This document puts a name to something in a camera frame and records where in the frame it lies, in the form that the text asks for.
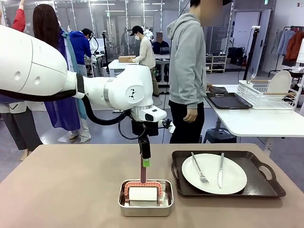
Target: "silver cutlery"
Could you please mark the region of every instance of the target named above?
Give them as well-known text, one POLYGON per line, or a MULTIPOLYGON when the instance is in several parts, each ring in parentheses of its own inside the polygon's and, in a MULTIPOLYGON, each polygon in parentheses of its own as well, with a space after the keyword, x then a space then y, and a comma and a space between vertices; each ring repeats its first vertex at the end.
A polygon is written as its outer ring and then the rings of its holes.
POLYGON ((193 154, 192 152, 191 152, 191 155, 192 155, 193 160, 194 160, 195 163, 196 163, 197 168, 199 169, 199 173, 200 173, 199 180, 200 180, 200 182, 202 182, 203 184, 209 184, 209 181, 208 181, 207 178, 204 176, 203 172, 200 170, 199 164, 198 164, 198 162, 196 161, 196 158, 195 158, 195 156, 194 156, 194 154, 193 154))
POLYGON ((223 187, 223 164, 224 164, 224 153, 220 156, 220 167, 218 171, 218 186, 221 189, 223 187))

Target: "dish rack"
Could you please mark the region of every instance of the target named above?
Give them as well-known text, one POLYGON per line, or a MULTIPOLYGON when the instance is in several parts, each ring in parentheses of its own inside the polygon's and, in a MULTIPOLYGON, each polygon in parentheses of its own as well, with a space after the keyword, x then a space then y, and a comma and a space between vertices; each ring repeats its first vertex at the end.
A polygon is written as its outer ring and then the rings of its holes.
POLYGON ((292 110, 296 93, 268 93, 270 80, 241 80, 237 94, 253 105, 254 109, 292 110))

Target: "stainless steel container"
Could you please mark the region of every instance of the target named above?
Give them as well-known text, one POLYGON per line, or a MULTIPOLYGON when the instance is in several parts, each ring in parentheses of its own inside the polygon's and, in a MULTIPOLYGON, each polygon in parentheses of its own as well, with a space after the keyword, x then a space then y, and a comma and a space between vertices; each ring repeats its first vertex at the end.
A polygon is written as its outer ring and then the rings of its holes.
POLYGON ((124 187, 129 181, 139 180, 125 180, 119 190, 118 204, 122 215, 127 217, 165 217, 169 216, 171 207, 174 204, 172 185, 167 180, 149 180, 157 181, 162 186, 163 194, 158 197, 157 206, 153 207, 132 207, 124 195, 124 187))

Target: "knife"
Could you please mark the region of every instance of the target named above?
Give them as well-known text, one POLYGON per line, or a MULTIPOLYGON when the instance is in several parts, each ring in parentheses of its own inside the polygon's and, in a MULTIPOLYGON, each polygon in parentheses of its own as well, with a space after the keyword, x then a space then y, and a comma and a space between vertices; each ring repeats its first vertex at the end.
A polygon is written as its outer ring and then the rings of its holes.
POLYGON ((224 163, 224 153, 220 156, 220 167, 218 171, 218 186, 221 189, 223 187, 223 163, 224 163))

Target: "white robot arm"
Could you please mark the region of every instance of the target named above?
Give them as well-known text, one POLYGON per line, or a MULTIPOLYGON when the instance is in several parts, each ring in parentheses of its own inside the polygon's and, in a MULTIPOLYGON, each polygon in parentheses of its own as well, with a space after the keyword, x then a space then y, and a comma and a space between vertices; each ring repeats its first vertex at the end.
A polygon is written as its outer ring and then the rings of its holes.
POLYGON ((117 77, 82 77, 68 71, 64 57, 45 42, 5 26, 0 34, 0 94, 43 101, 70 91, 69 96, 87 97, 95 105, 130 109, 139 122, 159 122, 167 115, 153 105, 146 66, 128 65, 117 77))

